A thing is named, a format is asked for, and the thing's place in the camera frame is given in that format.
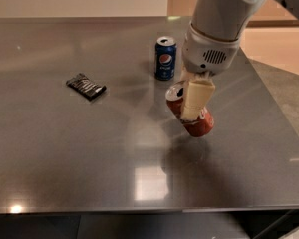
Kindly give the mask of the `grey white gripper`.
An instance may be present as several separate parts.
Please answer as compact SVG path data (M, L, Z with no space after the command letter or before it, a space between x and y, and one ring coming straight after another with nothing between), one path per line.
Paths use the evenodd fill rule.
M239 49L240 40L223 41L206 36L196 30L192 24L185 33L182 46L180 78L184 82L181 118L196 120L211 99L215 84L208 79L196 79L195 74L210 72L218 75L227 70Z

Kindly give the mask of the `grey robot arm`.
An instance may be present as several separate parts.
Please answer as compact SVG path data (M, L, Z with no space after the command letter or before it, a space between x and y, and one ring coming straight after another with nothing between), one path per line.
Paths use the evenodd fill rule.
M214 91L211 78L227 70L250 18L265 0L197 0L182 47L183 120L195 120ZM275 0L299 20L299 0Z

